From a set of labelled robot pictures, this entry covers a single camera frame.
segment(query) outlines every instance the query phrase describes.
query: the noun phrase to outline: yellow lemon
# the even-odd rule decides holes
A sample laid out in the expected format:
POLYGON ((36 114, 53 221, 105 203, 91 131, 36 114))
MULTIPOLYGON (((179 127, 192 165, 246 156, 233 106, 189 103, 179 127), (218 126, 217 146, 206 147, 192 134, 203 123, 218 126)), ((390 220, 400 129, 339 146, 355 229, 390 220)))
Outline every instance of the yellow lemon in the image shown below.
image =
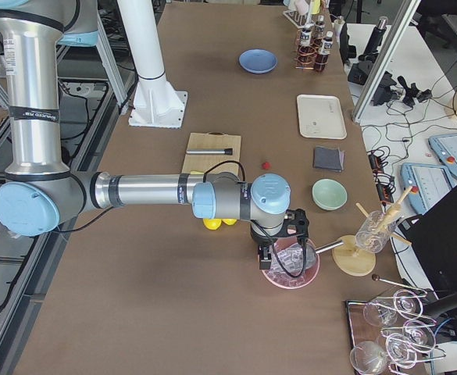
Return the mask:
POLYGON ((222 219, 226 225, 234 225, 237 222, 237 219, 222 219))
POLYGON ((216 230, 221 227, 221 219, 202 219, 204 227, 209 230, 216 230))

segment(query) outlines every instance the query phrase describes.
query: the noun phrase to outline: white table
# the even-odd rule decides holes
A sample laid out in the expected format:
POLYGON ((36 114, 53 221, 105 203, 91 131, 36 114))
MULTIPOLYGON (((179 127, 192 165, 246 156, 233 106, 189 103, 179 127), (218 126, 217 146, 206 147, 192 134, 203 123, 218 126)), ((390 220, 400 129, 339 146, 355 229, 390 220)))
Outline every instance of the white table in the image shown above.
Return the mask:
MULTIPOLYGON (((373 25, 348 25, 349 44, 356 46, 358 54, 361 54, 365 49, 372 29, 373 25)), ((433 97, 440 97, 436 100, 444 105, 448 105, 452 100, 454 94, 452 86, 447 78, 444 77, 444 72, 415 27, 409 27, 405 32, 387 71, 393 74, 392 78, 395 81, 398 76, 403 76, 409 86, 412 82, 415 82, 421 91, 429 88, 433 92, 433 97)), ((356 101, 360 96, 362 86, 352 83, 349 85, 353 99, 356 101)), ((390 148, 391 155, 397 155, 390 156, 387 160, 388 165, 384 168, 386 173, 395 177, 397 188, 394 194, 395 200, 402 192, 400 167, 403 163, 441 165, 430 149, 427 139, 432 135, 457 132, 457 119, 451 119, 446 116, 444 109, 442 105, 429 101, 426 103, 416 102, 414 109, 409 111, 410 108, 400 100, 393 102, 391 109, 388 109, 386 104, 374 106, 371 102, 363 113, 360 125, 363 128, 363 140, 366 150, 369 151, 385 145, 390 148), (388 128, 378 127, 388 123, 406 123, 401 113, 405 113, 406 119, 412 123, 410 130, 406 127, 394 125, 390 125, 388 128), (412 142, 401 142, 404 138, 411 139, 411 135, 415 135, 412 137, 412 142), (405 156, 407 156, 406 159, 399 161, 400 157, 403 158, 405 156)), ((416 214, 408 200, 405 200, 402 205, 402 213, 404 217, 416 214)), ((392 244, 395 251, 405 249, 405 245, 396 240, 392 241, 392 244)), ((398 256, 398 270, 402 277, 407 280, 412 279, 418 287, 431 288, 430 282, 411 248, 398 256)), ((435 372, 443 373, 457 370, 457 343, 444 343, 441 347, 447 352, 447 358, 434 363, 435 372)))

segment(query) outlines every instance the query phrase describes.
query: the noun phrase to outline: gray floor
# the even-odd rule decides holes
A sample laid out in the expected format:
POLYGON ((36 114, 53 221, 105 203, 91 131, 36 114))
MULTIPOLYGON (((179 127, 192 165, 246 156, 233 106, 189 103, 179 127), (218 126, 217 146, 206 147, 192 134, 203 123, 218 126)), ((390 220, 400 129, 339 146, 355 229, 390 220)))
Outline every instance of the gray floor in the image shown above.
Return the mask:
MULTIPOLYGON (((400 3, 400 0, 382 0, 381 4, 377 4, 377 0, 364 0, 362 23, 377 23, 380 16, 387 16, 390 22, 392 22, 398 12, 400 3)), ((356 21, 356 12, 357 1, 346 0, 346 4, 343 5, 343 14, 345 16, 348 15, 347 22, 354 23, 356 21)), ((432 34, 427 34, 425 41, 433 52, 435 59, 440 64, 441 69, 446 72, 452 86, 457 86, 457 37, 443 19, 439 20, 439 25, 442 32, 452 39, 452 46, 446 48, 445 42, 432 34)))

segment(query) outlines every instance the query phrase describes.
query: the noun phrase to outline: black monitor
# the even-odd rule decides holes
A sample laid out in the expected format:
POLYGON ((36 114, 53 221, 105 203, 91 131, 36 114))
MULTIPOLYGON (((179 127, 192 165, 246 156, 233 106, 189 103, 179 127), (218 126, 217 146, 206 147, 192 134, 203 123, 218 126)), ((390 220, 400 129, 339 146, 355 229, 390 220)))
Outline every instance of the black monitor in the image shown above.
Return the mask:
MULTIPOLYGON (((401 225, 417 259, 442 298, 457 291, 457 186, 410 226, 401 225)), ((457 309, 450 312, 457 330, 457 309)))

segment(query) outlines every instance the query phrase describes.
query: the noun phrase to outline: white tray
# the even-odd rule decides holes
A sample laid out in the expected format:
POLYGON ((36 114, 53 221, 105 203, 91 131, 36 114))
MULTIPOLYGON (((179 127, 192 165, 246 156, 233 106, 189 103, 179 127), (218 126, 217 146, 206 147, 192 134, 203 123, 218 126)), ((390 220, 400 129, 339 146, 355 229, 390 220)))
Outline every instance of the white tray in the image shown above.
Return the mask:
POLYGON ((298 96, 299 133, 306 138, 345 139, 341 104, 335 96, 298 96))

